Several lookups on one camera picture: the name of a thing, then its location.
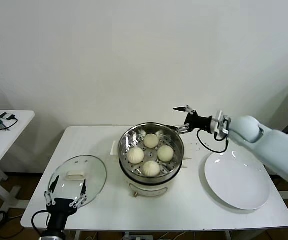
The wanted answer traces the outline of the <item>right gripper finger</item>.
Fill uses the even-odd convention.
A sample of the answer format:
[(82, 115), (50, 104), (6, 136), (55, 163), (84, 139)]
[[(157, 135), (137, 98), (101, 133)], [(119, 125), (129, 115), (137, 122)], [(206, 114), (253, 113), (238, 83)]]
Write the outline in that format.
[(173, 108), (173, 110), (178, 111), (178, 112), (186, 112), (190, 115), (194, 115), (195, 114), (195, 110), (192, 109), (190, 106), (179, 106), (179, 107), (175, 107)]
[(181, 126), (170, 125), (169, 128), (171, 130), (175, 131), (176, 133), (188, 133), (189, 132), (189, 125), (188, 124), (181, 125)]

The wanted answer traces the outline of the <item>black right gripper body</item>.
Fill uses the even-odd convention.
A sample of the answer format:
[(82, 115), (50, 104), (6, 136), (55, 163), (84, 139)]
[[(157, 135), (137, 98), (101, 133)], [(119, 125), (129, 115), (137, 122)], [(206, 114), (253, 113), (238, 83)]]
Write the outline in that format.
[(188, 132), (192, 132), (194, 129), (210, 132), (212, 119), (212, 116), (199, 116), (197, 112), (194, 112), (193, 114), (188, 113), (184, 125), (188, 125)]

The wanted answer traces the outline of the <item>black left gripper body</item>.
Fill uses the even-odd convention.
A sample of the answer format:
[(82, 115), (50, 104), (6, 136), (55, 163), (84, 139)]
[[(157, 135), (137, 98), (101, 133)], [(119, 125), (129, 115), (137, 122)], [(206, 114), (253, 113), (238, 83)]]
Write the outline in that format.
[(55, 198), (55, 205), (46, 207), (50, 214), (48, 230), (63, 231), (65, 229), (68, 218), (77, 212), (77, 208), (72, 205), (73, 203), (73, 199)]

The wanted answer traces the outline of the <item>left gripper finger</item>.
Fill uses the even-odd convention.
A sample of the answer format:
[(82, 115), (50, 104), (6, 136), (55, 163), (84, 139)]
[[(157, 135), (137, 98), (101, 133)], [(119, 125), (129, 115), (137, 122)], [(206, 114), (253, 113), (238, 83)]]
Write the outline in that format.
[(58, 175), (55, 178), (55, 180), (50, 183), (48, 190), (46, 190), (44, 192), (44, 197), (45, 197), (45, 201), (46, 201), (47, 206), (54, 206), (56, 204), (54, 193), (55, 193), (57, 183), (59, 181), (59, 177), (60, 176)]
[(79, 197), (75, 199), (69, 206), (83, 207), (88, 199), (86, 192), (87, 192), (87, 181), (86, 179), (84, 179)]

